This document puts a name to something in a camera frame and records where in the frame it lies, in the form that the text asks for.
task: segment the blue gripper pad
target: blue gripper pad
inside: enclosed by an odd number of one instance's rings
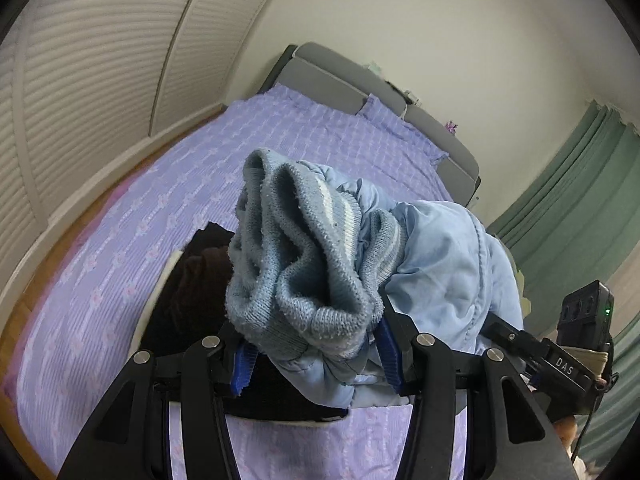
[[[234,357],[234,373],[230,385],[234,396],[240,395],[242,389],[249,385],[257,358],[258,349],[251,343],[242,341]]]
[[[389,323],[383,317],[373,332],[376,338],[376,347],[380,355],[380,362],[385,371],[386,382],[391,385],[397,394],[400,394],[404,387],[402,377],[402,355],[396,344]]]

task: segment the bed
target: bed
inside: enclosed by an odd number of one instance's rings
[[[372,99],[377,112],[359,114]],[[397,200],[466,205],[479,185],[471,153],[388,83],[321,45],[287,48],[258,95],[231,104],[127,186],[23,334],[12,393],[25,436],[53,472],[126,361],[169,255],[207,221],[235,229],[242,161],[257,146],[330,164]],[[410,406],[353,410],[322,429],[232,417],[228,426],[242,478],[388,479],[410,413]],[[465,435],[462,412],[452,478],[462,478]],[[170,411],[170,439],[174,479],[182,480],[179,406]]]

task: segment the cable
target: cable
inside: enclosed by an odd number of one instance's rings
[[[582,427],[582,431],[580,432],[580,436],[578,437],[578,440],[575,443],[574,452],[571,455],[571,463],[574,463],[575,457],[578,456],[578,450],[580,449],[580,443],[581,443],[582,438],[584,436],[584,432],[587,431],[587,428],[589,427],[589,423],[591,422],[591,417],[592,416],[593,416],[593,408],[589,412],[589,416],[587,417],[587,422],[584,423],[584,426]]]
[[[607,388],[604,390],[604,393],[608,393],[611,389],[616,385],[618,379],[620,378],[620,374],[618,372],[613,372],[611,374],[611,378],[609,379],[609,384],[607,384]]]

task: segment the wooden floor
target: wooden floor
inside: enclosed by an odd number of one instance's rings
[[[26,290],[23,292],[20,299],[16,303],[11,316],[8,319],[6,326],[4,327],[4,331],[0,336],[0,383],[6,375],[7,368],[9,366],[9,362],[11,361],[11,356],[14,352],[16,343],[18,342],[20,334],[22,333],[22,330],[24,329],[29,319],[31,311],[34,309],[34,307],[36,307],[36,305],[38,304],[38,300],[42,296],[47,285],[56,274],[56,271],[60,268],[60,264],[62,263],[74,240],[78,238],[84,228],[101,211],[109,196],[113,192],[113,189],[117,187],[117,185],[125,180],[128,176],[150,166],[176,142],[183,139],[185,136],[187,136],[189,133],[199,128],[203,124],[208,123],[219,113],[213,115],[210,118],[207,118],[205,121],[201,122],[197,126],[194,126],[184,134],[181,134],[176,139],[164,145],[160,150],[153,153],[152,155],[149,155],[146,159],[140,162],[133,170],[127,173],[126,176],[124,176],[120,181],[114,184],[114,186],[103,193],[100,198],[98,198],[98,200],[96,200],[89,207],[89,209],[82,213],[80,218],[78,218],[73,223],[73,225],[62,236],[62,238],[60,238],[60,240],[54,245],[50,253],[38,267],[38,270],[31,279],[30,284],[27,286]],[[36,476],[40,478],[40,480],[52,480],[53,478],[55,478],[55,475],[47,468],[44,462],[42,462],[37,453],[34,452],[33,448],[22,433],[20,425],[18,424],[15,416],[15,406],[3,392],[0,392],[0,426],[2,426],[4,432],[12,441],[15,449],[18,450],[18,453],[20,453],[23,460],[31,468],[34,474],[36,474]]]

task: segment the white wall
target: white wall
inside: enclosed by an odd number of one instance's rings
[[[474,212],[489,223],[546,166],[593,96],[572,49],[529,0],[270,0],[226,102],[258,88],[288,43],[375,60],[480,165]]]
[[[531,0],[571,47],[600,102],[640,126],[640,56],[605,0]]]

